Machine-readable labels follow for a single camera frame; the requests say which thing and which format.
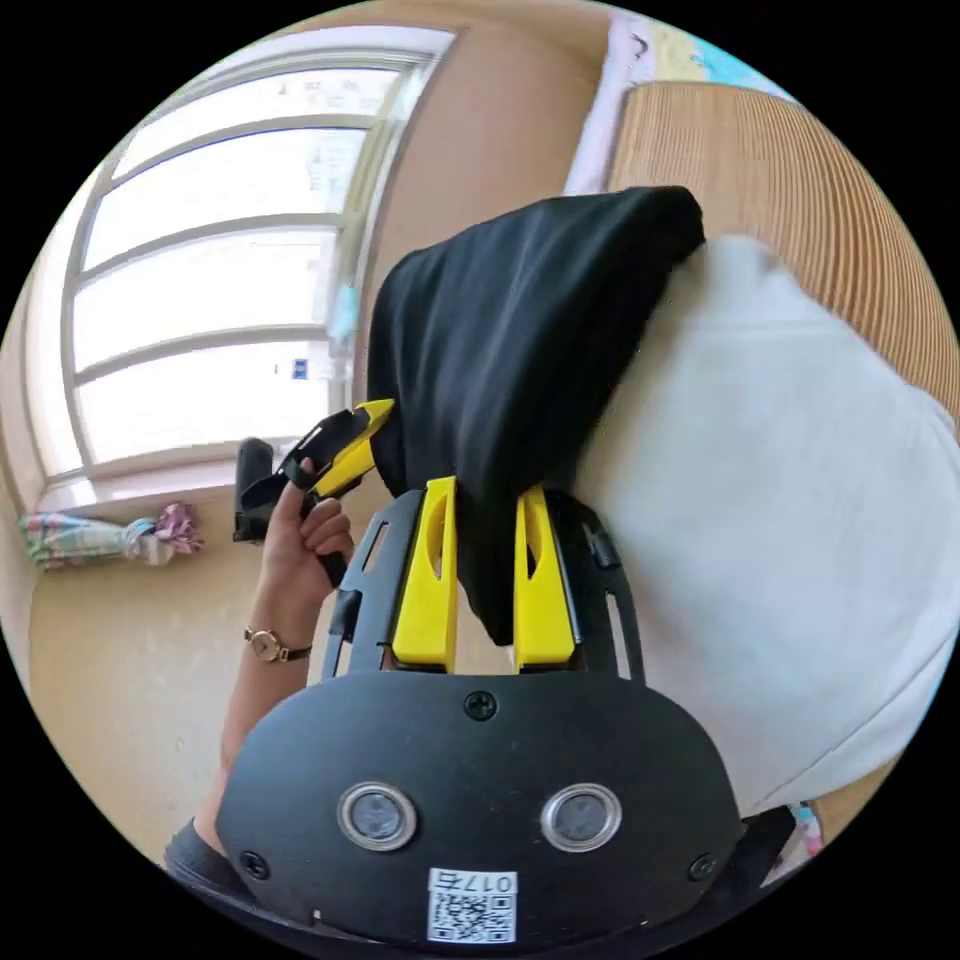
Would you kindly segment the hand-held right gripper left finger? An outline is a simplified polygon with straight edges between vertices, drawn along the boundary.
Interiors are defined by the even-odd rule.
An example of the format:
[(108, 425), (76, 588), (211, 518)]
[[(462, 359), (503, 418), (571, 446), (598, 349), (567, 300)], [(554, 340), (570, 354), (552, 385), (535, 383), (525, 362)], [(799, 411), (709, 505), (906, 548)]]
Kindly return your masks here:
[(405, 668), (451, 672), (458, 625), (456, 479), (427, 483), (408, 552), (392, 653)]

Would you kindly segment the person's left hand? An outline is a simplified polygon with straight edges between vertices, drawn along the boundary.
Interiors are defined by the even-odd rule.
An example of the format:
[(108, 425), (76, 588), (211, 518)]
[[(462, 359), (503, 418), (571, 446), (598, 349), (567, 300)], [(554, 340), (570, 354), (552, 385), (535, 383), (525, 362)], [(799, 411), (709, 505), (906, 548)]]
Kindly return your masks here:
[(322, 606), (334, 590), (320, 562), (352, 558), (351, 523), (341, 503), (325, 499), (302, 514), (305, 493), (289, 482), (268, 524), (249, 627), (290, 649), (312, 645)]

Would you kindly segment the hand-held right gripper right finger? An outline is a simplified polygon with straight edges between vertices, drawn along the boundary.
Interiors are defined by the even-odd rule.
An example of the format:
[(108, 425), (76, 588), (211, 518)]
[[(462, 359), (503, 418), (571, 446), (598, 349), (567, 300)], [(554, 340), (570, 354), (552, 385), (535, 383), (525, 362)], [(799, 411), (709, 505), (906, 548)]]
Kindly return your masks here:
[(517, 501), (513, 548), (513, 661), (516, 672), (553, 669), (573, 657), (575, 639), (546, 494)]

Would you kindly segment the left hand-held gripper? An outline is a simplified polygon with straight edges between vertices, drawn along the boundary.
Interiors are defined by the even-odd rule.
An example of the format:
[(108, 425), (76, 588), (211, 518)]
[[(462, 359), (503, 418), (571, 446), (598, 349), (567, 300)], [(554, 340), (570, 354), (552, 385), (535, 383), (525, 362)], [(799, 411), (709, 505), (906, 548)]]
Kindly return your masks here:
[(305, 493), (302, 514), (325, 499), (355, 489), (375, 466), (371, 436), (388, 421), (395, 401), (381, 399), (342, 410), (317, 423), (274, 465), (274, 448), (245, 439), (235, 471), (234, 534), (240, 543), (265, 540), (273, 510), (287, 483)]

